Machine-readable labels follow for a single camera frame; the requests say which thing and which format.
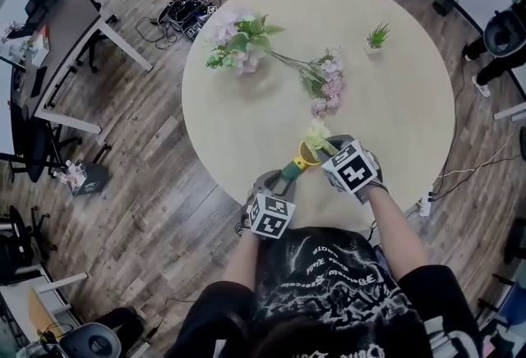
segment power strip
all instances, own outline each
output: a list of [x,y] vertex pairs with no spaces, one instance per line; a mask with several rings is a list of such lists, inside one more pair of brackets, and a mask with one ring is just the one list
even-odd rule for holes
[[418,214],[421,217],[428,217],[431,215],[431,193],[433,192],[433,186],[427,191],[427,193],[420,199]]

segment trash can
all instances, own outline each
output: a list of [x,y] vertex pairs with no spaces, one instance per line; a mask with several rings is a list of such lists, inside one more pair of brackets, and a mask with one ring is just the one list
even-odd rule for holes
[[438,15],[446,16],[453,11],[454,5],[458,2],[459,0],[435,0],[433,2],[433,7]]

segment desk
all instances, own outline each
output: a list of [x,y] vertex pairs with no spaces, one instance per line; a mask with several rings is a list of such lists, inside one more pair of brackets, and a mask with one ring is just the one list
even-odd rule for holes
[[[2,296],[5,304],[9,308],[9,311],[13,315],[16,323],[24,333],[25,337],[30,342],[39,340],[39,335],[36,332],[35,326],[30,320],[30,310],[28,304],[28,295],[31,288],[42,286],[46,283],[52,282],[49,275],[40,266],[35,266],[40,271],[41,276],[32,278],[27,281],[13,283],[5,287],[0,287],[0,295]],[[55,291],[48,291],[40,294],[40,300],[49,310],[55,310],[63,307],[66,309],[69,304],[66,303]],[[61,323],[70,324],[73,328],[77,328],[81,325],[76,317],[68,310],[63,311],[56,316],[56,320]]]
[[53,87],[66,75],[70,65],[91,35],[100,31],[147,71],[150,71],[153,66],[102,20],[90,0],[59,0],[45,17],[43,24],[49,28],[49,53],[41,65],[46,66],[47,70],[39,95],[31,98],[37,67],[33,65],[28,56],[25,61],[27,72],[21,90],[21,105],[27,106],[30,117],[35,115],[50,122],[75,127],[81,131],[100,133],[100,127],[95,124],[52,112],[45,107],[51,97]]
[[[384,181],[402,210],[411,207],[440,173],[454,128],[450,76],[435,44],[392,0],[228,0],[191,47],[182,81],[182,108],[194,149],[218,184],[238,203],[264,172],[297,154],[311,125],[311,100],[298,71],[267,58],[260,69],[236,76],[206,68],[205,42],[226,11],[252,9],[285,28],[272,49],[299,60],[340,46],[345,89],[341,107],[325,119],[333,135],[350,134],[378,157]],[[369,32],[389,23],[382,53],[368,56]],[[298,178],[292,227],[371,225],[369,204],[330,187],[319,167]]]

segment black t-shirt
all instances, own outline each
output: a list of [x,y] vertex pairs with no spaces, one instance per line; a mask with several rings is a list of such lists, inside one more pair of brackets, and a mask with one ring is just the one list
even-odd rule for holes
[[287,231],[262,247],[258,287],[208,286],[167,357],[480,356],[482,339],[451,270],[425,266],[399,285],[361,235]]

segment desk leg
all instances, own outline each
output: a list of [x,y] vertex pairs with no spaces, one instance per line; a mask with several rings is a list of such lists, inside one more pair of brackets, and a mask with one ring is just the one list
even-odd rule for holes
[[126,40],[117,34],[112,27],[106,24],[104,21],[99,20],[97,25],[101,33],[111,39],[118,47],[120,47],[128,56],[139,63],[147,71],[151,71],[154,67],[144,59]]
[[506,110],[502,110],[501,112],[493,114],[493,120],[499,120],[504,117],[513,116],[514,114],[523,112],[524,110],[526,110],[526,103],[517,104],[512,108],[507,108]]
[[100,126],[83,122],[73,117],[64,116],[63,114],[57,114],[55,112],[47,112],[45,110],[38,109],[35,113],[36,117],[40,117],[49,122],[58,123],[60,125],[73,127],[79,131],[88,131],[98,135],[101,132]]

